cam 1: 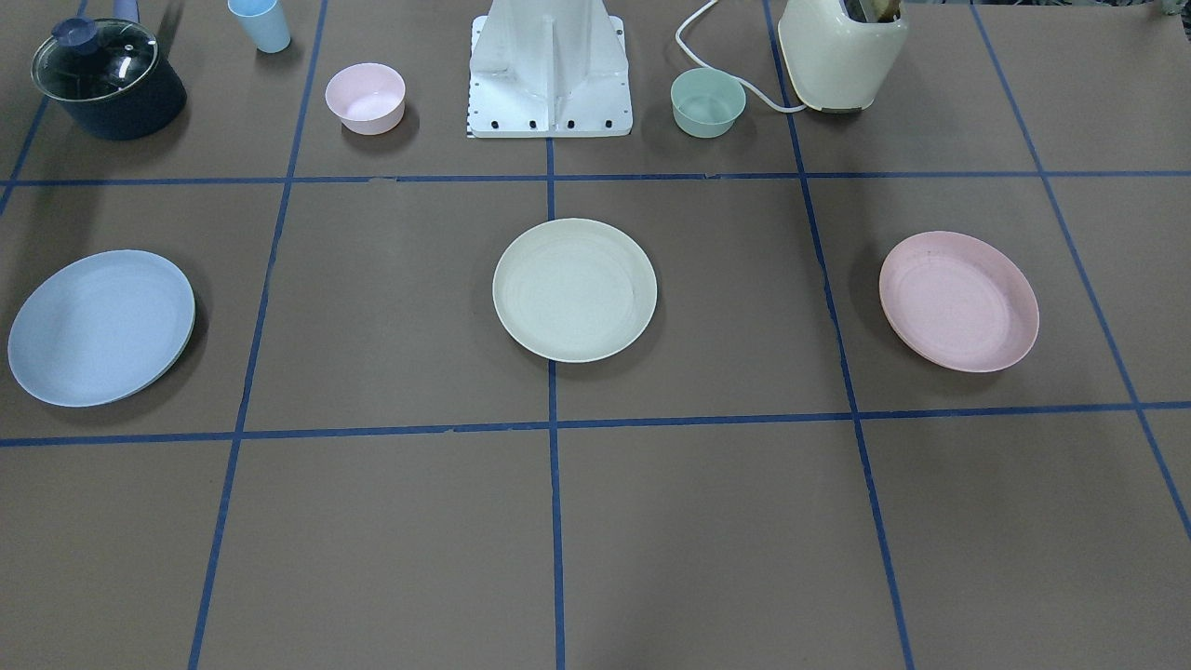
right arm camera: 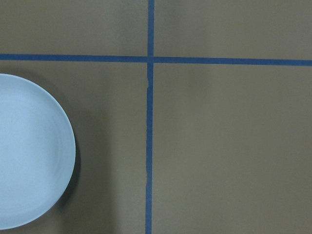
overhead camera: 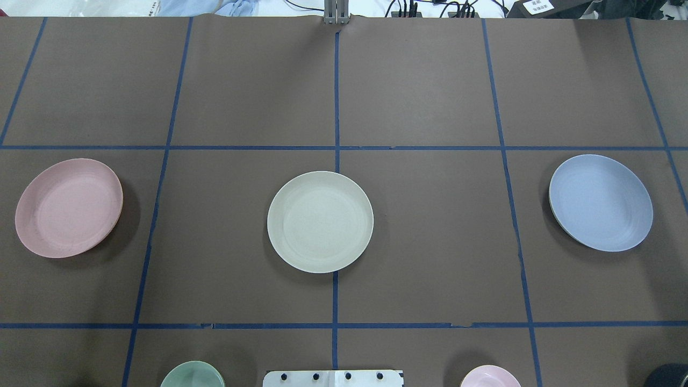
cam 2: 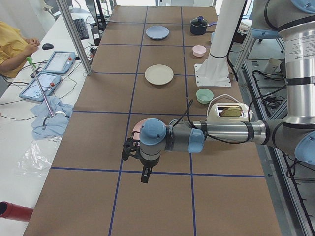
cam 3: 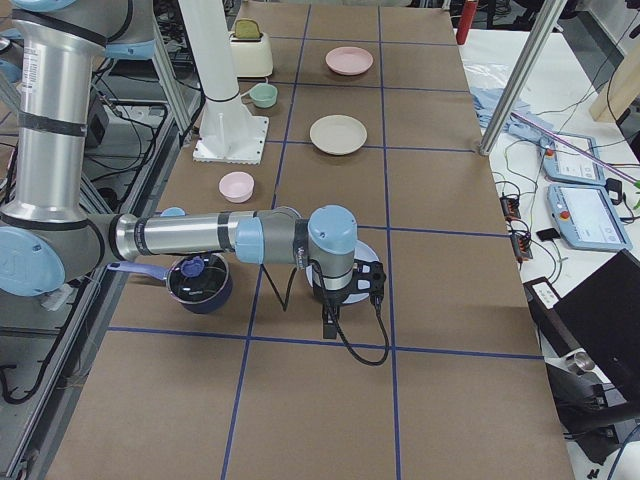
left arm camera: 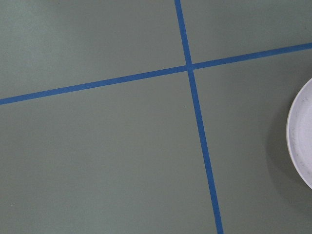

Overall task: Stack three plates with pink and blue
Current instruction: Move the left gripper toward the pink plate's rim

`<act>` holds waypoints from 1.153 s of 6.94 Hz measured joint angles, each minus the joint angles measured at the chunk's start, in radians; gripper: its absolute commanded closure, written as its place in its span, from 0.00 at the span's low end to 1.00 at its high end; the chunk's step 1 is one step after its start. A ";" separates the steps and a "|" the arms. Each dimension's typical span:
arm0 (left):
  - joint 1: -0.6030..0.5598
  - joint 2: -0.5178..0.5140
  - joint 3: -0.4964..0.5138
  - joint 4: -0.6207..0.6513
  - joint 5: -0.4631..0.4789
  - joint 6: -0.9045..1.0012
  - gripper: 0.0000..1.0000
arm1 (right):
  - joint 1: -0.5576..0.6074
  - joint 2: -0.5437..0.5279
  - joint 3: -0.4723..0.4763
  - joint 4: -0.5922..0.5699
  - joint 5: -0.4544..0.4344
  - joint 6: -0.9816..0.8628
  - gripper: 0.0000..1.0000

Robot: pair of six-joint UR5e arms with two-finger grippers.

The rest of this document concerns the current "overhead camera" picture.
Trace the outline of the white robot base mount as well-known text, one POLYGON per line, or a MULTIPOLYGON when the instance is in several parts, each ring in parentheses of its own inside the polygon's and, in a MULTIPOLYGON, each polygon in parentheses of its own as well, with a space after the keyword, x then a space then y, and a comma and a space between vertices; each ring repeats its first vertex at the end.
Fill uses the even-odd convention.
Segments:
POLYGON ((404 386, 400 370, 279 370, 266 373, 263 386, 404 386))

